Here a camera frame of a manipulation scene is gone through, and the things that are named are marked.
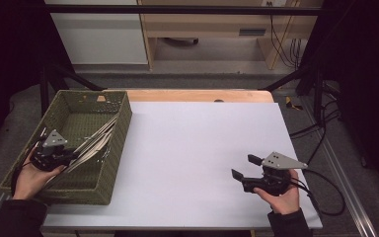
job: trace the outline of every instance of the aluminum rail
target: aluminum rail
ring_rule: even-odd
[[[274,15],[322,16],[332,15],[334,9],[297,7],[239,7],[239,6],[177,6],[177,5],[25,5],[27,11],[87,14],[205,14],[205,15]]]
[[[310,105],[309,100],[301,98],[301,102],[305,106],[305,110],[307,112],[307,115],[309,116],[310,121],[314,123],[315,119],[313,117],[311,109],[312,106]],[[323,132],[319,130],[317,131],[317,134],[318,139],[321,139]],[[343,170],[343,167],[341,166],[341,163],[334,149],[332,148],[330,141],[328,139],[325,139],[322,145],[322,148],[326,153],[326,158],[329,167],[331,168],[335,180],[340,186],[340,190],[342,191],[345,197],[346,205],[349,209],[349,212],[355,222],[355,225],[359,233],[362,237],[376,237],[377,233],[374,229],[374,226],[372,225],[370,218],[368,217],[358,195],[356,194],[352,183],[347,177],[346,172]]]

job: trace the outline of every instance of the human hand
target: human hand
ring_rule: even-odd
[[[293,182],[297,183],[298,174],[295,170],[289,170]],[[274,213],[290,214],[300,209],[300,198],[298,188],[290,185],[287,191],[278,197],[272,196],[260,188],[254,188],[254,192],[258,194],[264,201],[270,204]]]
[[[13,199],[31,199],[33,198],[45,185],[45,183],[52,177],[60,174],[65,166],[59,166],[51,172],[42,171],[36,168],[31,163],[31,157],[34,154],[34,149],[30,152],[23,168],[18,176],[17,186]]]

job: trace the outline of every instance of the white cabinet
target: white cabinet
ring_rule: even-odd
[[[45,0],[46,4],[136,5],[135,0]],[[138,14],[58,14],[54,24],[73,64],[147,64]]]

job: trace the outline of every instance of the sleeve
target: sleeve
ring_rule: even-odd
[[[275,237],[311,237],[303,210],[300,208],[298,211],[281,215],[273,212],[267,215],[270,227]]]
[[[5,200],[0,208],[0,237],[38,237],[47,207],[34,200]]]

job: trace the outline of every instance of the wire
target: wire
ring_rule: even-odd
[[[32,162],[30,161],[30,162],[24,164],[21,168],[24,168],[25,166],[30,165],[31,163],[32,163]]]
[[[326,182],[328,182],[330,185],[332,185],[337,190],[337,192],[340,194],[340,196],[341,196],[341,210],[339,210],[337,212],[323,211],[323,210],[320,209],[319,203],[317,202],[317,200],[314,197],[313,193],[306,187],[306,185],[303,182],[301,182],[300,180],[298,180],[298,179],[291,178],[291,180],[294,180],[295,182],[290,181],[289,183],[291,185],[293,185],[293,186],[295,186],[295,187],[297,187],[297,188],[299,188],[299,189],[301,189],[301,190],[303,190],[303,191],[305,191],[307,193],[307,197],[309,197],[309,199],[312,202],[313,207],[315,207],[316,212],[318,213],[319,217],[322,218],[322,214],[329,215],[329,216],[338,216],[338,215],[341,215],[344,212],[345,208],[346,208],[346,202],[345,202],[344,196],[343,196],[341,190],[338,188],[338,186],[335,185],[333,182],[331,182],[328,178],[326,178],[322,174],[319,174],[316,171],[303,170],[303,172],[310,172],[310,173],[312,173],[314,175],[319,176],[320,178],[322,178],[323,180],[325,180]]]
[[[301,50],[301,39],[292,39],[290,46],[290,59],[294,63],[294,67],[297,70],[300,66],[300,50]]]
[[[331,116],[332,114],[334,114],[334,113],[336,113],[336,112],[338,112],[338,111],[339,111],[339,110],[333,111],[333,112],[331,112],[329,115],[327,115],[327,116],[326,116],[326,123],[330,122],[330,121],[333,120],[333,119],[337,119],[337,118],[339,118],[340,115],[336,115],[336,116],[330,118],[330,116]],[[306,136],[306,135],[308,135],[308,134],[310,134],[310,133],[313,133],[313,132],[315,132],[315,131],[318,131],[318,130],[320,130],[320,129],[321,129],[321,127],[317,128],[317,129],[314,129],[314,130],[311,130],[311,131],[309,131],[309,132],[306,132],[306,133],[304,133],[304,134],[302,134],[302,135],[299,135],[299,136],[296,136],[296,137],[291,137],[291,139],[293,140],[293,139],[298,139],[298,138],[304,137],[304,136]]]
[[[325,104],[325,106],[324,106],[324,110],[326,109],[326,107],[328,106],[328,105],[330,105],[331,103],[333,103],[333,102],[335,102],[335,101],[331,101],[331,102],[328,102],[327,104]],[[338,112],[339,110],[335,110],[335,111],[333,111],[333,112],[331,112],[330,114],[328,114],[326,117],[324,117],[324,119],[327,119],[330,115],[332,115],[334,112]],[[292,137],[292,136],[295,136],[295,135],[298,135],[298,134],[301,134],[301,133],[303,133],[303,132],[306,132],[306,131],[309,131],[310,129],[312,129],[313,127],[316,127],[316,126],[318,126],[319,124],[318,123],[314,123],[314,124],[312,124],[312,125],[310,125],[310,126],[308,126],[308,127],[306,127],[306,128],[303,128],[303,129],[301,129],[301,130],[299,130],[299,131],[296,131],[296,132],[293,132],[293,133],[290,133],[289,135],[290,135],[290,137]]]
[[[324,109],[326,109],[326,108],[328,107],[328,105],[333,104],[333,103],[337,103],[337,102],[338,102],[338,100],[332,100],[332,101],[330,101],[330,102],[327,102],[327,103],[324,105]]]
[[[269,18],[270,18],[270,41],[271,41],[273,47],[275,48],[276,52],[278,53],[279,57],[281,58],[282,62],[285,64],[285,66],[287,66],[287,67],[294,67],[294,63],[288,59],[287,55],[285,54],[284,48],[282,48],[282,43],[281,43],[281,41],[279,40],[278,35],[277,35],[276,32],[275,32],[275,29],[274,29],[274,27],[273,27],[273,17],[272,17],[272,15],[269,15]],[[273,42],[273,37],[272,37],[272,35],[275,35],[276,40],[277,40],[278,43],[279,43],[279,48],[281,48],[281,51],[282,51],[282,53],[284,54],[285,59],[286,59],[287,61],[289,61],[291,65],[287,65],[287,63],[285,62],[284,57],[282,57],[281,53],[279,52],[279,48],[277,48],[277,47],[275,46],[275,43]]]
[[[315,155],[316,155],[316,153],[318,152],[319,147],[322,145],[323,140],[325,139],[326,128],[323,127],[323,129],[324,129],[324,130],[323,130],[322,137],[321,137],[321,139],[320,139],[318,145],[316,146],[316,148],[313,150],[312,154],[310,155],[309,159],[307,160],[307,162],[306,162],[307,165],[310,165],[310,163],[312,162],[313,158],[315,158]]]
[[[322,211],[322,213],[326,214],[326,215],[330,215],[330,216],[341,215],[345,211],[346,202],[345,202],[345,198],[344,198],[343,193],[341,192],[340,188],[338,188],[337,185],[335,185],[332,181],[330,181],[324,175],[322,175],[322,174],[320,174],[320,173],[318,173],[316,171],[313,171],[313,170],[303,170],[303,173],[311,173],[311,174],[314,174],[316,176],[319,176],[320,178],[322,178],[323,180],[325,180],[326,182],[328,182],[330,185],[332,185],[337,190],[337,192],[340,194],[340,197],[341,197],[341,210],[339,210],[337,212],[332,212],[332,213],[326,212],[326,211]]]

